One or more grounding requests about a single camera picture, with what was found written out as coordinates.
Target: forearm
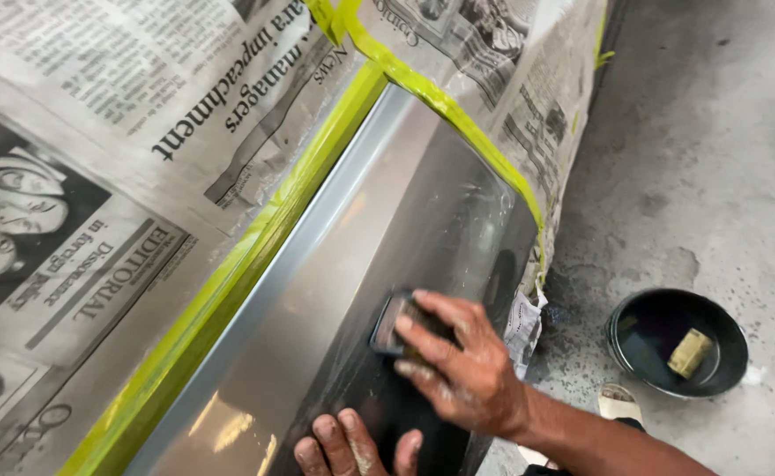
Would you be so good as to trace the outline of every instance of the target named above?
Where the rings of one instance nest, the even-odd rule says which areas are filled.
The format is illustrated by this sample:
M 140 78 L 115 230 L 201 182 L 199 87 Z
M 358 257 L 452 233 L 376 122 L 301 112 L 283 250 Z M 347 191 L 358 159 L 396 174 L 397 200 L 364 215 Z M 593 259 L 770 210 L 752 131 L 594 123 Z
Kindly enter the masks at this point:
M 682 451 L 634 428 L 525 388 L 529 418 L 508 436 L 575 476 L 714 476 Z

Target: foot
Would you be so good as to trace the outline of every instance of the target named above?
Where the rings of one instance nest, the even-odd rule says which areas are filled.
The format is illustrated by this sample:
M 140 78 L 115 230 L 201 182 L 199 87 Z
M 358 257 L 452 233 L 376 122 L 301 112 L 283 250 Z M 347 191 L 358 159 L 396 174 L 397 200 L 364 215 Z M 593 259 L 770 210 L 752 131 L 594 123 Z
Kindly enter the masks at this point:
M 599 414 L 609 420 L 634 418 L 643 425 L 641 407 L 634 395 L 617 384 L 603 384 L 599 388 Z

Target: yellow masking tape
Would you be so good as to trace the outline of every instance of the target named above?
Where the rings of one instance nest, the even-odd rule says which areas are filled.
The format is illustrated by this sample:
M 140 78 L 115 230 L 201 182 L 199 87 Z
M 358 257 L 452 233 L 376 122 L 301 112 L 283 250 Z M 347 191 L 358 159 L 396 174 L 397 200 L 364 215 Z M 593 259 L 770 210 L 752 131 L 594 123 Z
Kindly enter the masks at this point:
M 272 199 L 58 474 L 112 475 L 126 468 L 275 256 L 387 81 L 372 61 L 364 64 Z
M 329 0 L 306 0 L 306 5 L 311 15 L 314 16 L 317 26 L 323 30 L 326 38 L 329 38 L 335 45 L 339 45 L 343 39 L 344 32 L 341 32 L 340 35 L 335 35 L 335 30 L 332 29 L 332 21 L 335 18 L 332 3 Z
M 602 51 L 602 40 L 605 34 L 605 16 L 607 14 L 607 1 L 603 2 L 602 17 L 599 19 L 599 25 L 596 27 L 596 43 L 593 45 L 593 57 L 596 59 L 595 70 L 598 70 L 607 60 L 614 56 L 613 51 L 600 53 Z
M 464 135 L 467 141 L 477 148 L 481 156 L 485 157 L 488 164 L 497 171 L 499 176 L 520 193 L 520 196 L 525 200 L 531 214 L 535 218 L 538 242 L 540 242 L 543 230 L 543 215 L 529 183 L 509 163 L 508 159 L 499 152 L 499 149 L 493 145 L 488 136 L 479 129 L 476 123 L 473 122 L 473 119 L 461 109 L 452 97 L 422 74 L 413 71 L 407 64 L 397 59 L 382 43 L 370 36 L 355 14 L 360 5 L 361 0 L 341 0 L 335 12 L 335 20 L 342 20 L 355 46 L 361 52 L 371 60 L 376 61 L 387 76 L 398 85 L 415 94 L 428 104 L 429 107 L 452 123 L 458 132 Z M 542 259 L 543 252 L 541 246 L 541 262 Z

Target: left hand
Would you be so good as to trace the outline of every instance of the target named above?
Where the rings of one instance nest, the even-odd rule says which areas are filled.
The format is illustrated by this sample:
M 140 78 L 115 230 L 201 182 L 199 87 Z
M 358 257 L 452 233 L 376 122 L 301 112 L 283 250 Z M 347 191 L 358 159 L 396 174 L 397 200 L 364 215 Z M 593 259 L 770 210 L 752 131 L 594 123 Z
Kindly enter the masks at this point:
M 376 444 L 352 408 L 342 410 L 338 419 L 318 416 L 312 428 L 317 439 L 307 436 L 294 447 L 294 457 L 306 476 L 388 476 Z M 419 429 L 402 435 L 393 457 L 396 476 L 416 476 L 422 444 L 423 433 Z

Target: stained floor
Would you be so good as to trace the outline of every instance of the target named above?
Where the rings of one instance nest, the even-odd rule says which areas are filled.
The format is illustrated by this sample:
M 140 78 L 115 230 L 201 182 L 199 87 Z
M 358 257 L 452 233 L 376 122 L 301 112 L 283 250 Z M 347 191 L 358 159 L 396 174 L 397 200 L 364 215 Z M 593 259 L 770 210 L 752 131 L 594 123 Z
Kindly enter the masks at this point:
M 599 384 L 621 382 L 650 434 L 721 474 L 775 474 L 775 0 L 623 8 L 563 200 L 531 376 L 591 411 Z M 604 321 L 655 286 L 708 296 L 742 325 L 739 387 L 681 401 L 618 370 Z M 524 468 L 498 442 L 479 474 Z

